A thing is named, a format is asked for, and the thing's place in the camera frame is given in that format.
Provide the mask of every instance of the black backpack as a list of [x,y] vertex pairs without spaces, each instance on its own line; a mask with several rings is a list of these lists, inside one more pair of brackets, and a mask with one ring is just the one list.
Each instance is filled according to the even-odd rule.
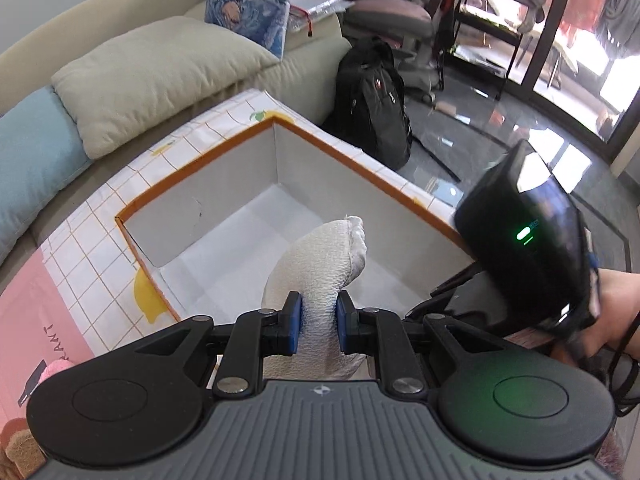
[[342,58],[334,111],[323,127],[392,170],[409,160],[412,134],[404,111],[404,82],[385,41],[362,38]]

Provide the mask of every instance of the black circular pad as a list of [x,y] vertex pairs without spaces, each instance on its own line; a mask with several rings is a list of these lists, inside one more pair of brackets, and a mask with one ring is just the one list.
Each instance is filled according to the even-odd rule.
[[83,386],[73,398],[76,412],[98,422],[131,418],[146,405],[145,387],[123,379],[95,381]]
[[34,391],[27,419],[50,457],[97,468],[139,463],[176,446],[198,424],[202,394],[168,358],[113,354]]
[[519,349],[470,354],[442,385],[438,411],[469,448],[519,465],[595,452],[614,415],[594,377]]
[[512,415],[546,418],[560,413],[569,395],[560,384],[535,376],[511,377],[494,388],[494,399]]

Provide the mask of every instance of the cardboard piece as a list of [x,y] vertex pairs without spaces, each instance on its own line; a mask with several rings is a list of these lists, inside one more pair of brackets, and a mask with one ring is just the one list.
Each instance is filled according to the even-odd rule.
[[367,265],[354,302],[403,316],[471,262],[419,201],[312,134],[267,118],[144,192],[116,217],[177,319],[234,322],[260,307],[267,277],[297,238],[360,216]]

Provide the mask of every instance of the cream pillow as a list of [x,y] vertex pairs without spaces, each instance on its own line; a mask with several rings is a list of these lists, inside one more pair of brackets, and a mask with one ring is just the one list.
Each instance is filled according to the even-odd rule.
[[106,41],[51,82],[95,159],[277,62],[226,28],[174,16]]
[[363,355],[344,355],[338,344],[335,301],[364,269],[367,247],[362,220],[349,216],[323,224],[287,249],[271,272],[262,307],[281,310],[287,294],[302,295],[298,352],[264,360],[265,378],[346,380]]

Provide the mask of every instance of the yellow lemon print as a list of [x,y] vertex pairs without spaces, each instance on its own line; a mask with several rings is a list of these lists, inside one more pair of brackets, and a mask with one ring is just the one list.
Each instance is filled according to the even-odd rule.
[[275,110],[270,110],[267,113],[265,113],[264,118],[265,119],[269,119],[272,117],[278,117],[281,118],[283,121],[287,121],[287,123],[292,123],[293,119],[291,117],[289,117],[287,114],[283,114],[282,112],[277,112]]
[[156,321],[160,314],[167,312],[164,301],[142,269],[138,269],[136,279],[133,282],[133,297],[136,299],[136,303],[145,315],[146,320],[151,324]]
[[174,145],[174,142],[175,140],[170,140],[168,143],[164,144],[163,146],[160,146],[159,148],[156,148],[155,150],[153,150],[151,154],[153,156],[158,156],[161,153],[164,153],[166,150],[168,150],[170,147]]

